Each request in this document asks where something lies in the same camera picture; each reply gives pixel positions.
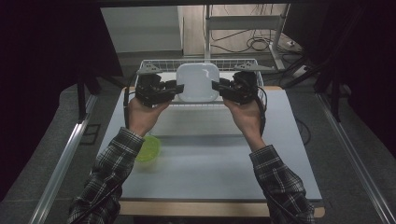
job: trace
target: green bowl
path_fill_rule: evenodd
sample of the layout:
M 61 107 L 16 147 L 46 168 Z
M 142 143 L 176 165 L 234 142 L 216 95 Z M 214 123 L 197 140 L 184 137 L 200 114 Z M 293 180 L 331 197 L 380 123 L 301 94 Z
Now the green bowl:
M 145 136 L 145 142 L 137 154 L 137 161 L 152 161 L 158 157 L 161 149 L 161 141 L 154 136 Z

